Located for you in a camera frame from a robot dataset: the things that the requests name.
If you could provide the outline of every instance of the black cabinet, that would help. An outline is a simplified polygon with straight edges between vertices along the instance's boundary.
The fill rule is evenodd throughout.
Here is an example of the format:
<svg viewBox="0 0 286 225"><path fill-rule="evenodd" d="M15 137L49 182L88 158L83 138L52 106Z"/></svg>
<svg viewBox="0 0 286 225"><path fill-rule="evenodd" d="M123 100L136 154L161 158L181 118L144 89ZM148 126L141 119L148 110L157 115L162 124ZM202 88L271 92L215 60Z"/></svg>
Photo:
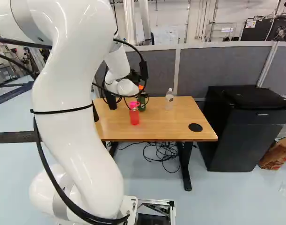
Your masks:
<svg viewBox="0 0 286 225"><path fill-rule="evenodd" d="M198 143L207 170L248 172L286 123L286 99L255 86L209 87L204 115L219 137Z"/></svg>

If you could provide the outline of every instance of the pink bottle cap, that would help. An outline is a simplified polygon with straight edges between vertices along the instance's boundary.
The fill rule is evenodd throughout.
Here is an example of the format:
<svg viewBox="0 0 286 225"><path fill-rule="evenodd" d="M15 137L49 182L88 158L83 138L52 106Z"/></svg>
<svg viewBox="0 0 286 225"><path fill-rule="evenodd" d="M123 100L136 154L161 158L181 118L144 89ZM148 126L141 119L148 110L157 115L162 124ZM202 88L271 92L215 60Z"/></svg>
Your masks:
<svg viewBox="0 0 286 225"><path fill-rule="evenodd" d="M139 102L130 102L130 104L129 104L130 109L136 108L138 106L139 106Z"/></svg>

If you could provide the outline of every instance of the cardboard box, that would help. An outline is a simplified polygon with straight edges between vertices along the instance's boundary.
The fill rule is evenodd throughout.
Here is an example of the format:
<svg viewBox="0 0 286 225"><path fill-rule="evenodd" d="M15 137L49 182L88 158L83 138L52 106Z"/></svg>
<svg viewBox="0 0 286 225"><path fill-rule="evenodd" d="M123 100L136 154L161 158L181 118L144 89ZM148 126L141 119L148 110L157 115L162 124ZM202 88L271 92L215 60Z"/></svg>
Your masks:
<svg viewBox="0 0 286 225"><path fill-rule="evenodd" d="M278 170L286 162L286 137L282 138L265 153L258 165L262 169Z"/></svg>

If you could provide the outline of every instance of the cubicle wall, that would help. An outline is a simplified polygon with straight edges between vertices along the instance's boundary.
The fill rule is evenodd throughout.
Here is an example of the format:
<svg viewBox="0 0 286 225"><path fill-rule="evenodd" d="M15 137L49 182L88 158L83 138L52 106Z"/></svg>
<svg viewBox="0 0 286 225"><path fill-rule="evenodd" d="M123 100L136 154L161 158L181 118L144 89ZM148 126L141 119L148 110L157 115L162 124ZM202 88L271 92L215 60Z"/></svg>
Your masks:
<svg viewBox="0 0 286 225"><path fill-rule="evenodd" d="M131 68L139 71L139 57L126 47ZM164 96L173 87L179 96L204 101L211 85L259 85L286 96L286 43L221 42L177 46L138 46L148 64L146 91ZM97 71L99 84L105 64Z"/></svg>
<svg viewBox="0 0 286 225"><path fill-rule="evenodd" d="M178 95L204 98L208 86L256 85L270 47L181 49Z"/></svg>

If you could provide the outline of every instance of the black table leg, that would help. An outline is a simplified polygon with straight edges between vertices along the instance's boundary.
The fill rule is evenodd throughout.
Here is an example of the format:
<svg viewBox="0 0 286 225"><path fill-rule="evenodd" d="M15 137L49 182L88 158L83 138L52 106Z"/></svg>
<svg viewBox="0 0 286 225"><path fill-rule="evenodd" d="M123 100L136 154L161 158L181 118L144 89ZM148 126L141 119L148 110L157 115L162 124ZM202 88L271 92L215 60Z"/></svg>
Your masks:
<svg viewBox="0 0 286 225"><path fill-rule="evenodd" d="M119 142L112 142L110 147L110 155L114 158L117 148L118 148Z"/></svg>
<svg viewBox="0 0 286 225"><path fill-rule="evenodd" d="M183 178L183 185L186 191L191 191L191 178L188 169L188 165L191 157L191 150L194 142L185 142L184 145L182 142L176 142L178 152L179 152L179 161L181 167L181 173Z"/></svg>

